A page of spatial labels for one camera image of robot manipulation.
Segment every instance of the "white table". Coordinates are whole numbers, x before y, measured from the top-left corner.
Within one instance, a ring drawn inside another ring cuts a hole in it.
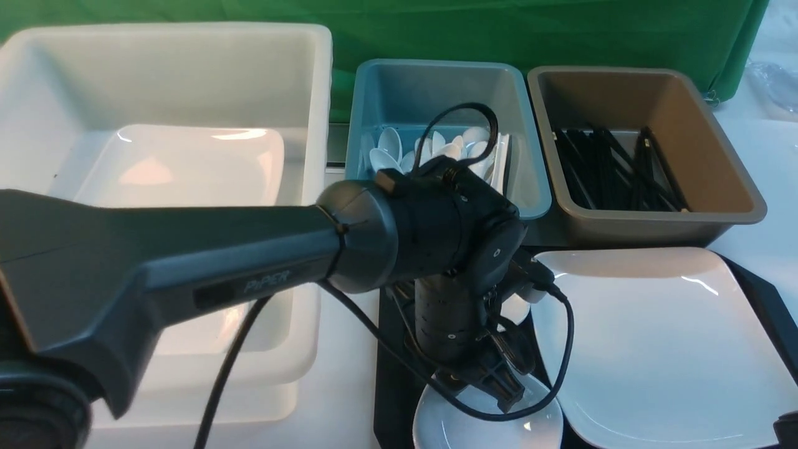
[[[798,69],[798,54],[774,57],[768,52],[767,59]],[[732,228],[710,248],[776,285],[793,319],[798,319],[798,118],[773,120],[785,115],[774,115],[748,79],[743,80],[735,98],[716,111],[716,117],[767,201],[768,215],[760,224]],[[341,177],[341,170],[328,173],[327,182]],[[377,292],[354,299],[377,320]],[[377,447],[372,432],[376,360],[374,338],[323,292],[318,357],[299,381],[294,413],[276,423],[217,424],[208,447]],[[88,447],[182,449],[192,446],[195,432],[195,426],[101,430],[93,433]]]

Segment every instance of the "plastic spoon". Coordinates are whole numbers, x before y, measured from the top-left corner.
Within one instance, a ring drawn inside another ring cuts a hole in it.
[[[396,159],[393,159],[393,156],[382,148],[372,148],[371,151],[369,151],[369,160],[371,161],[372,168],[374,168],[374,172],[387,169],[395,169],[401,172],[401,167],[399,163],[396,162]]]
[[[465,144],[465,146],[463,147],[463,153],[460,155],[460,157],[462,157],[463,159],[465,159],[466,157],[471,157],[474,145],[476,145],[476,142]]]
[[[491,186],[498,193],[504,194],[504,167],[507,162],[507,151],[510,137],[499,135],[499,144],[496,146],[496,163],[493,164],[493,174],[491,176]]]
[[[463,140],[463,136],[457,136],[452,139],[452,143],[460,147],[460,150],[465,148],[465,141]]]
[[[438,154],[444,145],[446,145],[446,139],[444,139],[443,135],[437,131],[433,131],[433,154]]]
[[[472,145],[471,151],[469,154],[473,154],[474,156],[479,156],[482,154],[483,151],[488,147],[488,143],[486,141],[480,141]],[[484,161],[477,162],[475,164],[471,164],[468,166],[471,171],[473,171],[478,177],[482,179],[485,178],[485,173],[488,171],[488,168],[493,164],[493,153],[491,156],[488,156]]]
[[[416,161],[416,152],[411,151],[407,153],[399,162],[399,166],[401,167],[401,171],[403,173],[410,173],[410,170],[413,169],[413,162]]]
[[[465,130],[463,133],[463,141],[467,144],[471,142],[478,142],[478,141],[487,141],[488,137],[490,137],[490,133],[487,129],[482,128],[481,126],[472,126]]]
[[[435,156],[440,156],[441,154],[443,154],[457,161],[458,159],[460,159],[460,154],[462,153],[462,151],[463,150],[460,148],[460,146],[458,146],[455,143],[451,143],[444,145],[437,153],[435,153]]]
[[[382,131],[380,140],[377,142],[377,148],[386,151],[393,158],[394,162],[398,163],[401,161],[401,139],[399,138],[399,132],[394,128],[388,127]]]
[[[418,142],[421,138],[416,139],[415,145],[413,145],[413,149],[418,148]],[[421,149],[421,165],[423,165],[426,161],[429,161],[433,157],[433,140],[427,139],[424,142],[424,148]]]

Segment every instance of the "brown bin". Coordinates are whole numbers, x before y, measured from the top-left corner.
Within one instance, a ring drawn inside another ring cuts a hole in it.
[[[733,225],[764,218],[764,199],[686,76],[672,70],[552,66],[532,70],[527,80],[555,207],[531,229],[526,244],[562,244],[545,238],[548,229],[579,247],[706,246]],[[608,128],[622,143],[629,141],[624,135],[649,126],[691,212],[578,206],[568,192],[552,130],[584,128],[587,122]]]

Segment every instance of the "green backdrop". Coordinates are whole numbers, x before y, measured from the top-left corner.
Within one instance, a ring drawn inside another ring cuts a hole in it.
[[[372,58],[667,67],[734,95],[768,0],[0,0],[0,41],[31,26],[313,22],[332,30],[331,121]]]

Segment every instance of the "black stand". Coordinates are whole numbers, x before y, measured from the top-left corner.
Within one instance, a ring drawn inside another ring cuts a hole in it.
[[[406,316],[414,316],[413,302],[406,300],[400,302]],[[405,324],[402,322],[397,306],[385,290],[380,292],[380,318],[379,328],[388,337],[395,348],[405,348],[405,356],[413,359],[413,353],[406,349]],[[537,348],[535,341],[534,324],[532,315],[521,323],[520,327],[528,332],[532,343]],[[540,359],[540,354],[535,355],[534,375],[541,382],[551,387],[548,377]],[[425,384],[416,379],[382,347],[377,349],[377,386],[374,393],[374,435],[382,449],[413,449],[413,417],[416,406]],[[565,422],[563,434],[563,448],[566,449],[593,449],[582,441]]]

